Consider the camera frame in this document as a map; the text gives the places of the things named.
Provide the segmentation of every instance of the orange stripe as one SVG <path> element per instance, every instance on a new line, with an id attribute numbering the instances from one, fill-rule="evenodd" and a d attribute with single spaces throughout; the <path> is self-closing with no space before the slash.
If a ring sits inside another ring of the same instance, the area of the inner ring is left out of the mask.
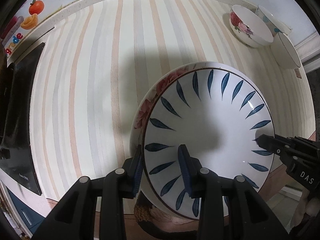
<path id="1" fill-rule="evenodd" d="M 225 26 L 222 24 L 222 22 L 220 21 L 219 17 L 216 15 L 216 13 L 214 12 L 214 10 L 212 9 L 212 7 L 209 5 L 208 1 L 207 0 L 202 0 L 204 2 L 204 4 L 206 5 L 206 7 L 208 8 L 208 10 L 210 11 L 210 13 L 212 14 L 213 18 L 215 19 L 215 21 L 217 22 L 217 24 L 219 25 L 223 35 L 225 36 L 228 44 L 229 44 L 229 47 L 232 51 L 232 54 L 236 60 L 236 64 L 238 66 L 238 69 L 245 74 L 245 71 L 244 71 L 244 67 L 242 65 L 242 62 L 240 60 L 240 57 L 239 57 L 239 54 L 238 52 L 236 51 L 236 47 L 234 46 Z"/>
<path id="2" fill-rule="evenodd" d="M 73 62 L 71 65 L 71 74 L 70 74 L 70 88 L 69 88 L 69 134 L 70 134 L 70 144 L 71 144 L 71 153 L 73 159 L 73 165 L 75 167 L 77 177 L 82 176 L 78 149 L 77 149 L 77 141 L 76 141 L 76 128 L 75 128 L 75 88 L 76 88 L 76 74 L 77 74 L 77 65 L 79 60 L 79 55 L 81 52 L 84 35 L 89 25 L 89 21 L 91 15 L 93 13 L 93 5 L 89 6 L 89 14 L 84 22 L 83 28 L 81 30 L 78 44 L 76 47 L 76 52 L 73 58 Z"/>
<path id="3" fill-rule="evenodd" d="M 118 167 L 121 167 L 125 160 L 124 147 L 123 147 L 123 141 L 122 141 L 120 107 L 119 107 L 119 87 L 118 87 L 119 86 L 118 84 L 119 39 L 120 39 L 122 6 L 123 6 L 123 0 L 118 0 L 115 27 L 113 29 L 111 70 L 110 70 L 112 128 L 113 128 L 113 137 L 115 141 Z"/>
<path id="4" fill-rule="evenodd" d="M 193 2 L 193 0 L 189 0 L 189 2 L 190 2 L 190 4 L 191 4 L 191 6 L 193 7 L 193 9 L 195 10 L 196 14 L 198 15 L 198 17 L 199 17 L 199 19 L 200 19 L 200 21 L 201 21 L 201 23 L 202 23 L 202 25 L 203 25 L 203 27 L 204 27 L 207 35 L 208 35 L 208 38 L 209 38 L 210 43 L 211 43 L 211 46 L 212 46 L 212 48 L 213 48 L 213 50 L 214 50 L 214 53 L 215 53 L 216 56 L 217 56 L 218 62 L 223 63 L 223 60 L 222 60 L 220 51 L 219 51 L 219 49 L 218 49 L 218 46 L 217 46 L 216 42 L 214 41 L 214 38 L 213 38 L 213 36 L 212 36 L 212 33 L 210 32 L 210 29 L 209 29 L 207 23 L 205 22 L 204 18 L 202 17 L 200 11 L 198 10 L 198 8 L 197 8 L 197 6 L 195 5 L 195 3 Z"/>
<path id="5" fill-rule="evenodd" d="M 150 7 L 151 7 L 152 19 L 153 19 L 156 40 L 158 45 L 161 72 L 163 75 L 165 75 L 170 71 L 170 64 L 169 64 L 167 48 L 165 46 L 160 17 L 159 17 L 157 5 L 156 5 L 156 0 L 150 0 Z"/>
<path id="6" fill-rule="evenodd" d="M 49 82 L 49 76 L 50 76 L 50 71 L 51 71 L 51 67 L 52 67 L 53 58 L 54 58 L 54 55 L 55 55 L 55 53 L 57 51 L 60 38 L 62 36 L 64 27 L 66 26 L 67 22 L 68 22 L 68 18 L 66 18 L 65 24 L 61 27 L 59 36 L 58 36 L 57 41 L 56 41 L 56 43 L 55 43 L 55 45 L 53 47 L 53 51 L 52 51 L 52 54 L 51 54 L 49 65 L 48 65 L 47 75 L 46 75 L 45 80 L 44 80 L 42 112 L 41 112 L 41 127 L 42 127 L 42 141 L 43 141 L 44 161 L 45 161 L 45 165 L 47 167 L 47 171 L 48 171 L 48 175 L 49 175 L 49 179 L 50 179 L 53 191 L 54 191 L 57 199 L 60 199 L 60 197 L 59 197 L 59 193 L 58 193 L 58 190 L 57 190 L 57 187 L 56 187 L 56 184 L 54 182 L 53 175 L 52 175 L 52 171 L 51 171 L 51 167 L 50 167 L 50 163 L 49 163 L 49 158 L 48 158 L 47 147 L 46 147 L 46 141 L 45 141 L 45 135 L 46 135 L 46 132 L 45 132 L 45 102 L 46 102 L 46 97 L 47 97 L 48 82 Z"/>
<path id="7" fill-rule="evenodd" d="M 183 6 L 181 0 L 175 0 L 175 2 L 179 8 L 179 11 L 182 15 L 182 18 L 183 18 L 183 20 L 187 26 L 187 29 L 189 31 L 191 40 L 193 42 L 193 46 L 195 47 L 195 50 L 196 50 L 198 60 L 199 61 L 206 61 L 206 57 L 204 55 L 204 51 L 203 51 L 201 42 L 199 40 L 198 34 L 196 32 L 195 27 L 193 26 L 193 23 L 191 22 L 191 19 L 187 13 L 185 7 Z"/>

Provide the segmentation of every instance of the metal screw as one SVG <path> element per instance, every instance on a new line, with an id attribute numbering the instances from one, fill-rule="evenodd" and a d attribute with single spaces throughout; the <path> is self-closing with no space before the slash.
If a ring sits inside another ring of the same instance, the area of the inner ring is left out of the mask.
<path id="1" fill-rule="evenodd" d="M 80 182 L 80 183 L 86 183 L 88 180 L 89 180 L 89 178 L 88 178 L 87 176 L 82 176 L 82 177 L 79 179 L 79 182 Z"/>
<path id="2" fill-rule="evenodd" d="M 238 182 L 244 182 L 245 181 L 245 179 L 244 179 L 244 177 L 243 176 L 236 176 L 236 180 L 238 181 Z"/>
<path id="3" fill-rule="evenodd" d="M 209 173 L 209 170 L 207 168 L 201 168 L 200 169 L 200 173 L 202 174 L 208 174 Z"/>
<path id="4" fill-rule="evenodd" d="M 116 173 L 116 174 L 119 174 L 119 175 L 120 175 L 120 174 L 124 174 L 124 169 L 122 169 L 122 168 L 116 169 L 116 170 L 115 170 L 115 173 Z"/>

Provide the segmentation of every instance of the striped countertop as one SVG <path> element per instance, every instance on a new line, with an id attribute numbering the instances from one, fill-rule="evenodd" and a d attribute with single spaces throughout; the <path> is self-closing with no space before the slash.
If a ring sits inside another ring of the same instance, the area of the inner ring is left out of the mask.
<path id="1" fill-rule="evenodd" d="M 30 134 L 45 197 L 60 200 L 82 175 L 105 176 L 129 154 L 133 117 L 168 71 L 217 61 L 261 90 L 282 136 L 315 131 L 303 68 L 280 69 L 270 47 L 250 48 L 233 34 L 231 6 L 215 0 L 105 0 L 62 20 L 49 35 L 33 86 Z M 275 158 L 273 168 L 279 166 Z M 124 203 L 132 213 L 133 201 Z"/>

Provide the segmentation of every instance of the white plate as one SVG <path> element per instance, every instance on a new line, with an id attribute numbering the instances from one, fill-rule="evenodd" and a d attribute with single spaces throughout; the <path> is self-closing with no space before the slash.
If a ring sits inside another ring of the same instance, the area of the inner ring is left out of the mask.
<path id="1" fill-rule="evenodd" d="M 148 112 L 150 111 L 152 105 L 154 104 L 154 101 L 157 97 L 157 91 L 162 91 L 162 89 L 165 88 L 163 85 L 163 80 L 170 80 L 176 76 L 179 76 L 187 71 L 193 70 L 193 69 L 200 69 L 200 68 L 206 68 L 206 67 L 215 67 L 227 71 L 231 71 L 238 76 L 246 79 L 254 88 L 255 90 L 262 96 L 264 99 L 262 93 L 260 92 L 259 88 L 251 81 L 248 77 L 246 77 L 242 72 L 239 70 L 222 64 L 218 62 L 196 62 L 196 63 L 190 63 L 183 66 L 180 66 L 170 72 L 168 72 L 166 75 L 164 75 L 161 79 L 159 79 L 148 91 L 148 93 L 145 95 L 145 97 L 142 99 L 137 112 L 134 117 L 134 122 L 132 124 L 131 133 L 130 133 L 130 155 L 131 157 L 134 156 L 137 146 L 141 144 L 142 142 L 142 132 L 143 132 L 143 126 L 142 124 L 146 122 L 146 118 L 148 116 Z M 159 208 L 161 211 L 170 214 L 172 216 L 181 217 L 177 213 L 171 211 L 168 209 L 156 196 L 156 194 L 151 189 L 148 180 L 143 173 L 141 184 L 140 184 L 141 191 L 144 193 L 144 195 L 148 198 L 148 200 L 153 203 L 157 208 Z"/>
<path id="2" fill-rule="evenodd" d="M 159 200 L 172 212 L 199 217 L 199 199 L 185 194 L 177 149 L 219 176 L 243 175 L 258 191 L 273 155 L 259 148 L 261 134 L 274 136 L 268 107 L 246 79 L 221 69 L 198 69 L 172 80 L 158 94 L 142 137 L 145 174 Z"/>

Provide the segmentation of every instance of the black gas stove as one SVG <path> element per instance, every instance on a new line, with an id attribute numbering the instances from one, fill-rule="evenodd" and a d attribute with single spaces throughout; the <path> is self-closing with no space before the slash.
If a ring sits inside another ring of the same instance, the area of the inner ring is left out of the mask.
<path id="1" fill-rule="evenodd" d="M 0 66 L 0 168 L 16 182 L 41 195 L 32 161 L 29 133 L 30 101 L 41 43 L 16 66 Z"/>

